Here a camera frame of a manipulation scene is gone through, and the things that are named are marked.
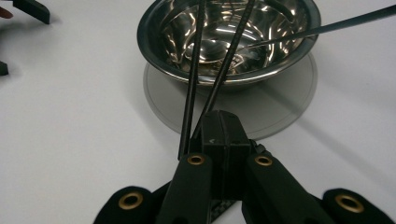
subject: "metal bowl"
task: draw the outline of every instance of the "metal bowl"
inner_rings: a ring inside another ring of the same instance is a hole
[[[195,36],[198,3],[198,0],[155,1],[137,30],[138,45],[146,60],[183,82],[188,82],[189,77],[190,58],[186,52]],[[231,43],[246,3],[247,0],[208,1],[203,43],[211,41],[210,48]],[[239,47],[318,26],[320,15],[312,0],[256,0]],[[225,84],[244,85],[274,76],[301,60],[317,38],[312,36],[240,50],[233,58]],[[212,85],[220,64],[221,61],[200,61],[199,84]]]

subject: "white tabletop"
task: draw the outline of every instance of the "white tabletop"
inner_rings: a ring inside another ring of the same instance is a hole
[[[137,24],[153,1],[40,0],[51,25],[0,20],[0,223],[92,223],[118,189],[155,190],[179,134],[151,111]],[[394,0],[316,1],[322,24]],[[284,131],[260,140],[310,193],[351,189],[396,220],[396,17],[321,35],[318,85]],[[244,223],[240,204],[217,223]]]

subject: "metal spoon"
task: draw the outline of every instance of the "metal spoon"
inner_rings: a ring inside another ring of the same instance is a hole
[[[285,35],[277,39],[264,40],[256,44],[246,45],[238,49],[237,52],[242,49],[253,49],[261,46],[275,44],[282,41],[304,38],[311,35],[324,34],[331,31],[360,25],[370,21],[385,19],[386,17],[393,16],[394,14],[396,14],[396,5],[393,5],[391,7],[385,7],[383,9],[379,9],[377,11],[363,14],[344,21],[338,21],[328,25],[319,26],[317,28],[307,31],[302,31],[300,33],[296,33],[293,35]],[[229,46],[230,46],[229,43],[221,40],[202,40],[200,63],[216,63],[222,61],[225,54],[227,53]],[[185,56],[189,60],[191,59],[192,48],[193,48],[193,44],[189,45],[186,49]]]

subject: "spoon handle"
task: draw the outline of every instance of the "spoon handle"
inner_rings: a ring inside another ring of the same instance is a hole
[[[282,36],[277,39],[264,40],[264,41],[261,41],[256,44],[246,45],[246,46],[242,47],[241,49],[252,49],[252,48],[266,46],[266,45],[270,45],[270,44],[274,44],[274,43],[278,43],[278,42],[282,42],[282,41],[286,41],[286,40],[299,39],[299,38],[304,38],[304,37],[311,36],[311,35],[324,34],[327,32],[340,30],[340,29],[344,29],[347,27],[351,27],[351,26],[360,25],[360,24],[370,22],[370,21],[385,19],[386,17],[393,16],[394,14],[396,14],[396,5],[393,5],[391,7],[385,7],[385,8],[379,9],[377,11],[363,14],[363,15],[360,15],[360,16],[357,16],[354,18],[344,20],[344,21],[338,21],[338,22],[331,23],[328,25],[319,26],[317,28],[313,28],[313,29],[307,30],[307,31],[302,31],[300,33],[296,33],[293,35],[285,35],[285,36]]]

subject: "gold grommet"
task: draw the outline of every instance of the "gold grommet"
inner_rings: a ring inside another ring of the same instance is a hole
[[[205,162],[205,158],[202,156],[190,156],[187,161],[189,162],[189,164],[191,165],[201,165]]]
[[[362,213],[364,211],[363,204],[352,196],[339,194],[335,197],[335,201],[349,212]]]
[[[137,191],[125,194],[119,200],[119,207],[123,210],[131,210],[138,207],[143,202],[143,195]]]
[[[256,159],[254,159],[255,162],[257,162],[261,166],[270,166],[272,165],[272,160],[268,157],[265,156],[258,156]]]

